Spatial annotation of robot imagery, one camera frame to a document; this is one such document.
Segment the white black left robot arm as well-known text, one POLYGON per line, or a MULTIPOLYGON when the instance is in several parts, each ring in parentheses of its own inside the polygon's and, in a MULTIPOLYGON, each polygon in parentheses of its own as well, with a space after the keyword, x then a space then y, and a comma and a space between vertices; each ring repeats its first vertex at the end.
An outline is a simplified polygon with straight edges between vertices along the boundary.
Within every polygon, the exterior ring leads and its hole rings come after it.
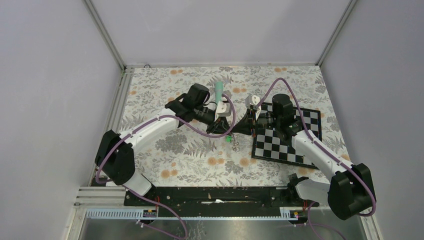
POLYGON ((136 199, 144 206, 155 200, 153 184, 136 171, 135 156, 146 144, 153 143, 167 132, 185 125, 208 138, 227 136, 233 126, 224 133, 206 133, 190 125, 192 120, 211 126, 220 122, 221 117, 236 116, 231 99, 222 94, 215 109, 206 106, 210 97, 209 89, 201 84, 193 84, 187 93, 169 101, 154 117, 120 133, 108 130, 104 133, 94 163, 97 166, 95 180, 101 183, 100 173, 104 172, 110 182, 136 194, 136 199))

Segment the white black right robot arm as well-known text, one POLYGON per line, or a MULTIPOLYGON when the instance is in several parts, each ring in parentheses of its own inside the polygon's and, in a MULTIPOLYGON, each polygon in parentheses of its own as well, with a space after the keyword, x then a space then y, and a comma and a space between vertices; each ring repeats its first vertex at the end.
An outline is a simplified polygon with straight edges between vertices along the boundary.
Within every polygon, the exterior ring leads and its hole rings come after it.
POLYGON ((316 111, 295 108, 286 94, 276 94, 270 104, 256 95, 245 99, 246 113, 233 133, 253 137, 252 154, 270 161, 312 165, 327 182, 292 176, 287 185, 287 201, 299 206, 304 201, 327 205, 341 220, 366 209, 375 211, 376 195, 370 169, 337 156, 320 140, 316 111))

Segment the silver carabiner keyring with chain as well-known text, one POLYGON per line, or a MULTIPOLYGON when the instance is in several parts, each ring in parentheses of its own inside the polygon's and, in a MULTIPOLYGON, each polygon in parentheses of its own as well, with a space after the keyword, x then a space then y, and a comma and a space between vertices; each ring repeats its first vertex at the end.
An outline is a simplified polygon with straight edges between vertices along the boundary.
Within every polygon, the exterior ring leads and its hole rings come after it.
POLYGON ((238 138, 235 133, 231 134, 231 144, 234 152, 238 152, 240 150, 240 143, 238 142, 238 138))

